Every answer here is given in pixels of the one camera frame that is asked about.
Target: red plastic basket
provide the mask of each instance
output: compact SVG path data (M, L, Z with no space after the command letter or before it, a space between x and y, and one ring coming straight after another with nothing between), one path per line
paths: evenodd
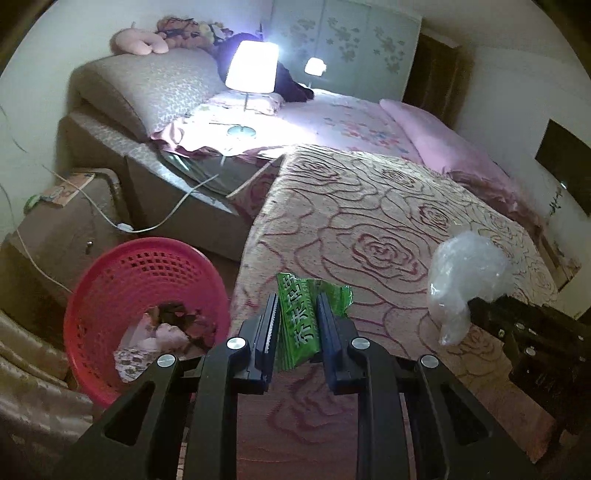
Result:
M141 238L105 253L88 269L68 302L64 343L83 391L104 407L123 391L113 351L147 308L182 301L217 324L216 343L230 328L228 295L212 263L168 238Z

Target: green snack package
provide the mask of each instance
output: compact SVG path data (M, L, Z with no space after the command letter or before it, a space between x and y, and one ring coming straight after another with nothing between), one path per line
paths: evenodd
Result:
M321 293L326 293L329 298L330 309L337 317L344 317L347 315L347 309L353 304L353 292L348 285L339 286L327 282L320 278L307 278L308 290L310 290L310 297L312 305L316 306L316 297Z
M353 303L349 286L339 287L319 278L277 274L281 306L278 359L281 370L292 370L320 352L316 297L325 292L336 316L344 316Z

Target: power cord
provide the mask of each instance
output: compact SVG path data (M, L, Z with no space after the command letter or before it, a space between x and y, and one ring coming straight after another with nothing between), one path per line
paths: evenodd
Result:
M29 249L27 248L27 246L25 245L25 242L22 240L22 236L21 236L21 232L18 229L18 225L17 225L17 220L14 218L14 210L12 209L12 202L10 201L10 197L8 196L8 192L6 191L6 189L4 188L4 185L2 185L2 183L0 183L0 189L2 189L2 192L4 193L4 196L6 197L6 200L8 202L8 209L10 210L10 217L12 219L12 225L14 227L15 232L18 235L18 239L21 241L21 245L23 250L25 251L25 253L27 254L27 257L29 258L29 260L31 261L31 263L33 264L33 267L35 267L37 269L37 271L43 275L46 279L52 281L54 284L60 286L61 288L63 288L64 290L66 290L68 293L72 293L72 291L66 287L64 284L58 282L57 280L55 280L54 278L51 278L49 275L47 275L40 267L39 265L37 265L35 263L35 261L33 260L33 257L31 256L31 254L29 253Z
M10 135L10 138L12 140L12 142L17 146L17 148L19 150L21 150L23 153L25 153L26 155L29 155L29 157L31 157L31 154L24 148L21 146L21 144L19 144L19 142L17 141L16 138L14 138L14 135L12 134L12 128L10 125L10 120L8 118L8 115L6 113L6 111L4 110L4 107L2 105L0 105L0 112L2 112L4 118L6 119L7 122L7 127L8 127L8 133ZM220 161L220 165L223 167L224 162L226 160L226 156L223 155L222 159ZM197 189L203 187L205 184L207 184L208 182L214 180L215 178L217 178L219 176L219 174L216 174L212 177L209 177L207 180L201 182L200 184L194 186L191 190L189 190L179 201L178 203L175 205L175 207L170 211L170 213L164 218L164 220L162 220L160 223L158 223L157 225L151 226L149 228L144 228L142 230L134 230L133 227L131 225L127 225L126 223L119 223L119 224L115 224L109 217L107 217L107 215L100 209L100 207L96 204L96 202L90 198L88 196L88 194L82 190L80 187L78 187L77 185L74 185L72 182L70 182L68 179L65 179L64 177L62 177L61 175L59 175L59 173L56 173L55 171L53 171L50 168L47 168L45 165L43 164L39 164L40 166L42 166L44 169L46 169L49 173L55 175L58 179L60 179L61 181L66 182L68 185L71 185L72 187L74 187L78 192L80 192L82 195L84 195L84 197L87 198L87 200L90 202L90 204L101 214L101 216L114 228L116 228L117 230L120 230L122 232L125 233L146 233L149 232L151 230L155 230L158 227L162 226L166 221L168 221L175 213L176 211L179 209L179 207L183 204L183 202L193 193L195 192ZM72 294L72 291L66 287L64 284L58 282L57 280L55 280L54 278L51 278L49 275L47 275L33 260L33 257L31 256L31 254L29 253L29 250L27 248L27 246L25 245L25 242L22 240L22 236L21 233L18 229L18 224L16 221L16 218L14 216L14 210L12 208L12 202L10 201L10 196L8 195L7 190L4 188L4 185L2 185L2 183L0 183L0 189L2 189L2 192L4 193L4 196L6 197L6 200L8 202L8 208L10 210L10 216L12 219L12 225L15 229L15 232L18 235L18 238L21 242L22 248L25 251L27 257L29 258L29 260L31 261L31 263L33 264L33 267L35 267L37 269L37 271L43 275L43 277L45 277L46 279L52 281L54 284L60 286L61 288L63 288L64 290L66 290L68 293Z
M54 172L52 169L47 168L45 165L41 165L44 169L46 169L48 172L53 173L57 178L59 178L61 181L65 181L68 185L71 185L72 187L74 187L76 190L78 190L82 195L84 195L88 201L90 202L90 204L102 215L102 217L109 222L114 228L116 228L117 230L120 230L122 232L126 232L126 233L146 233L149 232L151 230L155 230L157 229L159 226L162 226L164 224L164 222L166 222L169 218L171 218L176 211L179 209L179 207L183 204L183 202L198 188L203 187L206 183L216 179L217 177L219 177L219 174L215 174L213 177L209 177L207 180L201 182L199 185L195 185L191 190L189 190L184 196L183 198L181 198L178 203L175 205L175 207L170 211L170 213L164 218L164 220L162 220L158 225L154 225L151 226L149 228L144 228L143 230L134 230L133 227L131 225L128 225L127 223L118 223L117 225L113 223L113 221L107 217L105 215L105 213L100 209L100 207L95 203L95 201L93 199L91 199L88 194L82 190L81 188L79 188L77 185L74 185L72 182L70 182L68 179L65 179L64 177L62 177L61 175L59 175L59 173Z

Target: black screen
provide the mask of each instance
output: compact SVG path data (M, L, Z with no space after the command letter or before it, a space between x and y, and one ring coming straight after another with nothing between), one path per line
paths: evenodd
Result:
M553 120L535 159L591 213L591 148Z

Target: door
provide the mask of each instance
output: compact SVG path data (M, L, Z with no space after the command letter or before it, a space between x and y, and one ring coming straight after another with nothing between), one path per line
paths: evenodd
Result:
M371 8L355 96L379 102L402 100L413 66L421 22L391 10Z
M343 95L354 95L361 51L371 8L345 0L327 0L320 23L316 57L326 63L324 75L314 86Z
M268 41L279 45L279 61L296 82L308 83L304 68L314 56L322 0L275 0Z

